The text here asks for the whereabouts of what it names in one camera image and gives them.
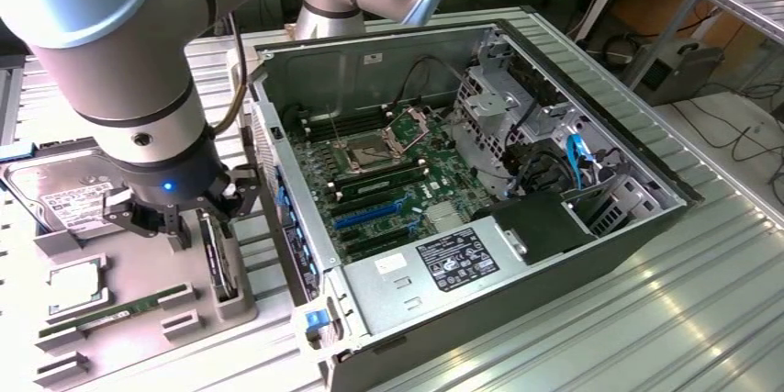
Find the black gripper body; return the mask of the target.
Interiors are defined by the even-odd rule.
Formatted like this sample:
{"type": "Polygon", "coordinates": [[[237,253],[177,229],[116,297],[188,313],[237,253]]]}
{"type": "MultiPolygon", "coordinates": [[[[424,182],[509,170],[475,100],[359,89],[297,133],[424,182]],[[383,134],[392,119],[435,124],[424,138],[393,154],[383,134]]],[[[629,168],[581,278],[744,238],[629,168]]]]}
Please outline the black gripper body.
{"type": "Polygon", "coordinates": [[[219,158],[196,152],[161,163],[115,161],[125,184],[140,202],[149,207],[200,207],[219,197],[231,178],[219,158]]]}

